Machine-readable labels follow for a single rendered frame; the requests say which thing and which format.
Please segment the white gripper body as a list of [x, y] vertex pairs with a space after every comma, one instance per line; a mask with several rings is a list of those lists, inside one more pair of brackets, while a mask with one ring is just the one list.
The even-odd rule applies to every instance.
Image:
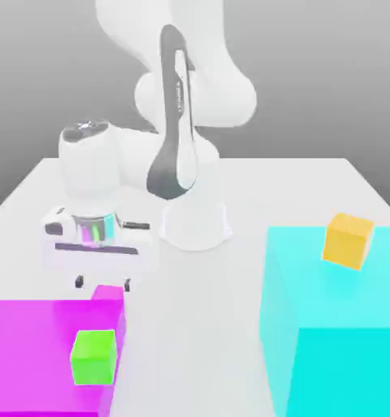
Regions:
[[145, 273], [156, 267], [158, 241], [149, 230], [120, 230], [113, 241], [98, 247], [61, 236], [44, 238], [42, 253], [49, 265], [77, 273]]

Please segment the small magenta cube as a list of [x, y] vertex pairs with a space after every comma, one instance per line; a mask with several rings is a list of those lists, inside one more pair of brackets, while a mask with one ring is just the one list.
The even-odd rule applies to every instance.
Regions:
[[95, 288], [91, 299], [124, 301], [124, 293], [123, 287], [100, 284]]

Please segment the small green cube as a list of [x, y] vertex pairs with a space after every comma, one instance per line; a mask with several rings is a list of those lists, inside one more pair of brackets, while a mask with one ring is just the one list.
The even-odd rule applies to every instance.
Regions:
[[80, 330], [70, 353], [75, 385], [112, 385], [116, 372], [116, 333], [107, 330]]

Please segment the small yellow cube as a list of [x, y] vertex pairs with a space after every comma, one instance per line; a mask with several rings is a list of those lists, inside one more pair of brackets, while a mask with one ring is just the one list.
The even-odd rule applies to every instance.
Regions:
[[374, 230], [371, 220], [337, 213], [326, 228], [322, 259], [360, 270], [370, 250]]

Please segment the large magenta box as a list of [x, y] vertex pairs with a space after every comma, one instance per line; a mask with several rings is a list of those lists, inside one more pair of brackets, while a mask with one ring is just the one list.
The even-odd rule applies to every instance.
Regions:
[[0, 300], [0, 417], [110, 417], [114, 385], [73, 381], [80, 330], [114, 330], [121, 351], [123, 300]]

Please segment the large cyan box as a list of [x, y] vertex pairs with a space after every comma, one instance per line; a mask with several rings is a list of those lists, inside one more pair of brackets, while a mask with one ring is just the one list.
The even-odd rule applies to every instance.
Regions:
[[276, 417], [390, 417], [390, 226], [360, 270], [321, 226], [267, 231], [260, 337]]

